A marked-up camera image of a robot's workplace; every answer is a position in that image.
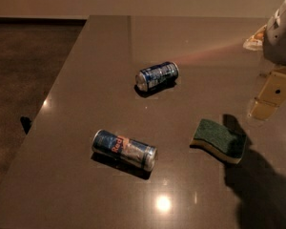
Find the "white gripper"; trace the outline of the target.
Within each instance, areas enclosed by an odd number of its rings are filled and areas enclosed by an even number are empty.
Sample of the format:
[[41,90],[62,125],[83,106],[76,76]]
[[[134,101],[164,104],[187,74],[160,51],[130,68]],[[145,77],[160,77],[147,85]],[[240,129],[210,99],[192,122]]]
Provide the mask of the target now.
[[[263,40],[266,59],[286,66],[286,0],[269,19]],[[286,101],[286,67],[272,70],[254,100],[249,116],[258,120],[269,119]]]

